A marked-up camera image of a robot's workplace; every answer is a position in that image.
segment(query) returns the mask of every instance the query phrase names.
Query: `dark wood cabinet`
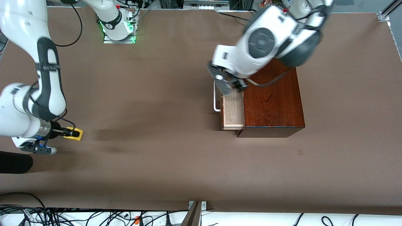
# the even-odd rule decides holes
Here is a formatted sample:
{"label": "dark wood cabinet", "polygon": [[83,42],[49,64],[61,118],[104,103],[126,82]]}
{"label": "dark wood cabinet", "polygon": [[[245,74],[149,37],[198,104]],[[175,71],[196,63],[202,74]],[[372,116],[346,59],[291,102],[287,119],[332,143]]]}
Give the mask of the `dark wood cabinet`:
{"label": "dark wood cabinet", "polygon": [[[273,59],[250,78],[259,84],[264,84],[287,69],[277,59]],[[243,113],[231,109],[232,103],[239,105],[241,101],[243,107],[237,109],[242,109]],[[267,87],[249,85],[243,95],[223,97],[222,120],[233,118],[239,121],[240,117],[244,117],[242,129],[236,131],[240,138],[285,138],[305,127],[301,102],[297,73],[293,68],[273,85]],[[230,129],[232,126],[225,127],[225,122],[222,121],[222,127]]]}

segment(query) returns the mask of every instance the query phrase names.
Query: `metal bracket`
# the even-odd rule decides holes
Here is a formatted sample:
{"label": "metal bracket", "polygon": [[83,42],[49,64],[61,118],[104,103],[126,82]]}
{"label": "metal bracket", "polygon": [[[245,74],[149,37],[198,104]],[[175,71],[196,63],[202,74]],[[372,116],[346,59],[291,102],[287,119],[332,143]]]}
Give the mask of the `metal bracket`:
{"label": "metal bracket", "polygon": [[[189,201],[189,209],[193,206],[195,201]],[[201,201],[201,211],[207,210],[207,201]]]}
{"label": "metal bracket", "polygon": [[382,13],[382,12],[378,12],[378,13],[377,13],[377,17],[378,17],[378,20],[379,20],[380,22],[387,22],[387,21],[390,21],[390,17],[389,17],[389,16],[383,18],[381,13]]}
{"label": "metal bracket", "polygon": [[203,209],[206,210],[206,208],[206,201],[190,201],[190,210],[187,212],[180,226],[200,226],[201,212]]}
{"label": "metal bracket", "polygon": [[392,0],[392,2],[387,7],[385,7],[384,10],[377,13],[378,20],[380,22],[389,21],[389,15],[395,12],[395,10],[398,9],[400,5],[402,5],[402,0]]}

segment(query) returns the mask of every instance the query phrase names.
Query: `green led light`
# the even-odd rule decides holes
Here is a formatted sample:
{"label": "green led light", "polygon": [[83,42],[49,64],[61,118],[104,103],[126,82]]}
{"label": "green led light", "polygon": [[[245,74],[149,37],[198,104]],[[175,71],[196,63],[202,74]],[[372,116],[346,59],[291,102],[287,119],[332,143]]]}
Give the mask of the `green led light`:
{"label": "green led light", "polygon": [[106,31],[105,31],[105,28],[103,27],[103,24],[102,24],[102,23],[100,23],[100,25],[101,25],[101,27],[102,27],[102,31],[103,31],[103,33],[105,33],[105,34],[106,34]]}

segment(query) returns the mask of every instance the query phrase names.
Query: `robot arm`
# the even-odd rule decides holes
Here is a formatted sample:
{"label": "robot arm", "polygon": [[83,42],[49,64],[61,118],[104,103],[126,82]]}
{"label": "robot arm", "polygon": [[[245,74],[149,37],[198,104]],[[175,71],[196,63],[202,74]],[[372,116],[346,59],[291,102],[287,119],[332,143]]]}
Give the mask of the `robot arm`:
{"label": "robot arm", "polygon": [[[76,3],[75,0],[62,0]],[[124,39],[129,29],[124,9],[118,10],[112,1],[85,0],[97,13],[104,30],[113,40]],[[45,0],[0,0],[0,29],[10,41],[25,50],[34,60],[39,88],[22,83],[6,86],[0,96],[0,136],[9,136],[14,144],[33,153],[54,154],[46,146],[57,136],[79,136],[76,131],[61,128],[52,121],[66,110],[60,64],[56,45],[47,26]]]}
{"label": "robot arm", "polygon": [[236,46],[218,45],[207,68],[221,93],[247,87],[250,77],[278,58],[287,67],[302,65],[321,37],[333,0],[293,0],[288,13],[271,5],[260,9]]}

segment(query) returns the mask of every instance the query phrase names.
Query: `metal drawer handle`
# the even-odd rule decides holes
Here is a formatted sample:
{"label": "metal drawer handle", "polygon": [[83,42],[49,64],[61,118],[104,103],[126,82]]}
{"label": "metal drawer handle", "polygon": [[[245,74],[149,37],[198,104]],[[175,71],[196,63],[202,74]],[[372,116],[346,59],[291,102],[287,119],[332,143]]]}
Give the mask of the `metal drawer handle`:
{"label": "metal drawer handle", "polygon": [[213,109],[216,112],[221,112],[221,109],[216,108],[216,86],[215,86],[215,80],[213,81]]}

